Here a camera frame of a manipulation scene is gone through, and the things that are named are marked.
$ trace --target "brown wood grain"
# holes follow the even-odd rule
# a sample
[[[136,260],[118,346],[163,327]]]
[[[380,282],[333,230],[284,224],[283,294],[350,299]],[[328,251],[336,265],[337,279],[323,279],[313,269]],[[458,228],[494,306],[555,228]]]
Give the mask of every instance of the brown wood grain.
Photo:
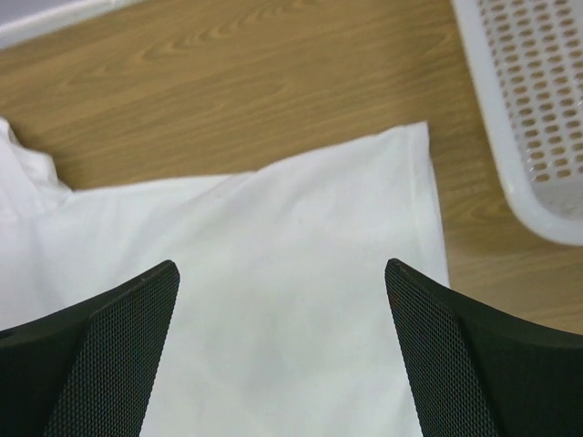
[[[148,0],[0,53],[0,113],[92,188],[428,120],[453,286],[583,333],[583,248],[510,212],[447,0]]]

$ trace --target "wooden table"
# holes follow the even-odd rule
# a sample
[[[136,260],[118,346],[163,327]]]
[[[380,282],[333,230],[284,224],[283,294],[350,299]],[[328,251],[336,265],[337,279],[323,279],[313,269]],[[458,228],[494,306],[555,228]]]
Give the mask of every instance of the wooden table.
[[[148,0],[0,53],[0,111],[91,188],[428,120],[453,286],[583,333],[583,248],[510,212],[448,0]]]

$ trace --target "laundry basket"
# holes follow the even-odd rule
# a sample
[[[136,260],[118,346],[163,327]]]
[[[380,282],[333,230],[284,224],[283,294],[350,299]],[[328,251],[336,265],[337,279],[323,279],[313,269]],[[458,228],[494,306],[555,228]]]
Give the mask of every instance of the laundry basket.
[[[583,245],[583,0],[452,0],[506,199]]]

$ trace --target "white towel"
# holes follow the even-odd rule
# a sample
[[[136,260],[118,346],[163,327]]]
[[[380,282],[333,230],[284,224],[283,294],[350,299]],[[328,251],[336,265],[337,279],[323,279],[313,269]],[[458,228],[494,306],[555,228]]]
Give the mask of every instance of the white towel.
[[[384,266],[447,285],[428,146],[422,123],[252,173],[71,191],[0,119],[0,329],[172,259],[142,436],[420,436]]]

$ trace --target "crumpled white cloth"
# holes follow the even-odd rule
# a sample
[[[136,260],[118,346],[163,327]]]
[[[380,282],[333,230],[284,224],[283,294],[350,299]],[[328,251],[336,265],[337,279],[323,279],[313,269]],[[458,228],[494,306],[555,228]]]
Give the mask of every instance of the crumpled white cloth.
[[[393,257],[447,284],[425,124],[253,173],[71,191],[0,119],[0,329],[179,267],[142,436],[420,436]]]

